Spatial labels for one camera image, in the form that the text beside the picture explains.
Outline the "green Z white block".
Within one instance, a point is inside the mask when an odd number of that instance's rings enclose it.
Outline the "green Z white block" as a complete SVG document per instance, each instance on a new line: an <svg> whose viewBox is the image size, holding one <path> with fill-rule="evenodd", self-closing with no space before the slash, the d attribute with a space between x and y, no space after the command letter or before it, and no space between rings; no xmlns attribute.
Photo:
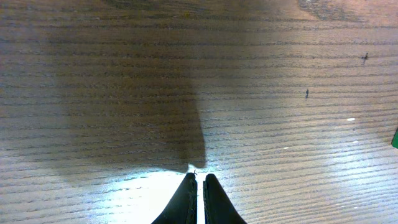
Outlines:
<svg viewBox="0 0 398 224"><path fill-rule="evenodd" d="M391 141L392 147L398 149L398 129L395 131L394 136Z"/></svg>

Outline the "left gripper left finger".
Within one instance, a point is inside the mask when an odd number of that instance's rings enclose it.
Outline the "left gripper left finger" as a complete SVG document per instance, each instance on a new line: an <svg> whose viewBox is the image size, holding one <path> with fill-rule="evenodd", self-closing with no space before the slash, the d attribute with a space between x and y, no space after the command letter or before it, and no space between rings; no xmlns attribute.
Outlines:
<svg viewBox="0 0 398 224"><path fill-rule="evenodd" d="M195 174L187 173L152 224L197 224L197 190Z"/></svg>

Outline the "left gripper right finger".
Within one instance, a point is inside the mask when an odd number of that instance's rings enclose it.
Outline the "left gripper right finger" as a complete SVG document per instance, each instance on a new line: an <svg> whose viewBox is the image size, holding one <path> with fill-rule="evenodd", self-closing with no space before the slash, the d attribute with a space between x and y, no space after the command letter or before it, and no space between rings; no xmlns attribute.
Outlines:
<svg viewBox="0 0 398 224"><path fill-rule="evenodd" d="M203 200L206 224L246 224L214 174L203 182Z"/></svg>

